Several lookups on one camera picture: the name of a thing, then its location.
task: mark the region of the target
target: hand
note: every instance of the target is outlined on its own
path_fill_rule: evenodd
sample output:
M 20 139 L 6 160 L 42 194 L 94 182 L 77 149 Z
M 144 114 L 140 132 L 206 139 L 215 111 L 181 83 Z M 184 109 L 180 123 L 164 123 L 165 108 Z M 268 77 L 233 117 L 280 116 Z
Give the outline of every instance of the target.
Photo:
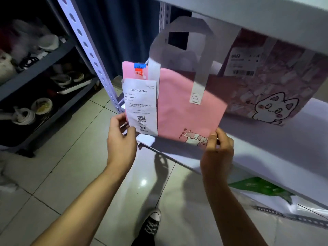
M 125 176 L 134 162 L 137 153 L 137 141 L 135 139 L 135 127 L 126 123 L 125 113 L 121 113 L 111 118 L 109 126 L 107 149 L 108 159 L 106 169 L 115 171 L 119 177 Z M 124 136 L 122 133 L 128 128 L 128 133 Z
M 216 148 L 219 138 L 220 148 Z M 220 128 L 212 132 L 207 140 L 206 151 L 200 161 L 205 188 L 214 183 L 227 184 L 227 177 L 234 155 L 234 140 Z

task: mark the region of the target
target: white bag handle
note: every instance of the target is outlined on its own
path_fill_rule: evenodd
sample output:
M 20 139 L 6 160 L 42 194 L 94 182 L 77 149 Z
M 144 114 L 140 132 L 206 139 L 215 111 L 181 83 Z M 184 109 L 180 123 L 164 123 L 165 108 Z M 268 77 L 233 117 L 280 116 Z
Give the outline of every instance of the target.
M 168 24 L 154 39 L 149 50 L 148 79 L 157 81 L 157 98 L 159 75 L 163 49 L 166 47 L 165 38 L 170 32 L 191 32 L 205 34 L 205 47 L 199 59 L 194 78 L 190 103 L 199 104 L 204 94 L 208 75 L 216 55 L 216 36 L 203 19 L 180 16 Z

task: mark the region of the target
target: barcode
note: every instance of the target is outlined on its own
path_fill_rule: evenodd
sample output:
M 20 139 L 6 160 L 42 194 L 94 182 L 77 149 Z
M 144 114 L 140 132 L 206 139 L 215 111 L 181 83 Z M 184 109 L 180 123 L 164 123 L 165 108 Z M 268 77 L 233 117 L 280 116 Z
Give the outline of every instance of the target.
M 137 116 L 138 118 L 138 123 L 145 123 L 146 122 L 146 117 L 145 116 Z
M 253 76 L 254 71 L 245 71 L 245 70 L 233 70 L 232 74 L 235 75 L 246 75 L 246 76 Z

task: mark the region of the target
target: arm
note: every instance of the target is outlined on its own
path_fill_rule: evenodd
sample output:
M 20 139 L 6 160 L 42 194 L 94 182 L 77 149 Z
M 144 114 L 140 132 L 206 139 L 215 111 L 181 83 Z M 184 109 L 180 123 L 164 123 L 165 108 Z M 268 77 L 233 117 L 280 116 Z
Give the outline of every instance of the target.
M 32 246 L 89 245 L 112 199 L 131 169 L 137 151 L 135 128 L 128 128 L 126 137 L 120 126 L 125 114 L 111 118 L 108 132 L 108 160 L 104 171 L 74 200 Z
M 216 148 L 217 138 L 220 148 Z M 203 183 L 224 246 L 267 246 L 227 184 L 234 141 L 217 128 L 208 138 L 200 162 Z

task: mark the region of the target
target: luckin coffee receipt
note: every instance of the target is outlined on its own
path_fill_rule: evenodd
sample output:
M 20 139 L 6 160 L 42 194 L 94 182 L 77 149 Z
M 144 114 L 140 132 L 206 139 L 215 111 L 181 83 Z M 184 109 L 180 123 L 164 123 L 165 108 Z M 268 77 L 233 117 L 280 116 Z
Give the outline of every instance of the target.
M 141 134 L 157 136 L 156 81 L 124 78 L 122 88 L 129 125 Z

